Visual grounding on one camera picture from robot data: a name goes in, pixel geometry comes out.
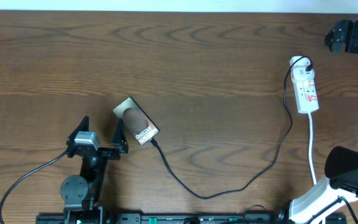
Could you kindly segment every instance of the wooden table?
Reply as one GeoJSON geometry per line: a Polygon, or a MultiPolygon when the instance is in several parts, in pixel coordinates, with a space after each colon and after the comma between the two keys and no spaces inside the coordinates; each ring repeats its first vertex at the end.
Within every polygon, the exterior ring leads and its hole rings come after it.
{"type": "MultiPolygon", "coordinates": [[[[358,149],[358,55],[332,54],[324,35],[358,15],[0,11],[0,200],[21,175],[65,150],[84,115],[108,146],[111,110],[133,96],[161,129],[174,172],[201,195],[238,189],[268,166],[289,126],[283,79],[292,55],[313,59],[320,110],[318,178],[337,145],[358,149]]],[[[144,213],[278,210],[311,186],[308,118],[296,112],[275,167],[247,190],[199,200],[167,173],[158,151],[127,133],[129,153],[109,162],[102,205],[144,213]]],[[[19,184],[6,223],[61,212],[60,184],[81,158],[63,158],[19,184]]],[[[358,202],[352,204],[358,217],[358,202]]],[[[346,208],[342,211],[349,214],[346,208]]]]}

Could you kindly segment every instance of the power strip switch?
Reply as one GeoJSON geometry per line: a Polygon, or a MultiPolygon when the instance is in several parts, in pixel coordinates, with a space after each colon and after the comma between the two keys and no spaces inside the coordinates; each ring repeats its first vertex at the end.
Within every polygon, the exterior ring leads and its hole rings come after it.
{"type": "MultiPolygon", "coordinates": [[[[292,65],[301,56],[294,56],[290,60],[292,65]]],[[[318,110],[316,86],[314,85],[314,70],[306,71],[310,65],[308,58],[299,60],[291,69],[291,79],[295,91],[296,106],[301,114],[311,113],[318,110]]]]}

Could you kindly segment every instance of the white plug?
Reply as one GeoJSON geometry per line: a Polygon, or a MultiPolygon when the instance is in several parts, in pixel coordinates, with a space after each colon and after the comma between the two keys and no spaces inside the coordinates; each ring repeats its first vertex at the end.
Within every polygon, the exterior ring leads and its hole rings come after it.
{"type": "MultiPolygon", "coordinates": [[[[292,65],[301,56],[294,56],[290,60],[292,65]]],[[[314,70],[306,71],[310,65],[308,58],[299,60],[291,69],[291,79],[295,91],[296,106],[301,114],[308,114],[318,110],[316,87],[314,85],[314,70]]]]}

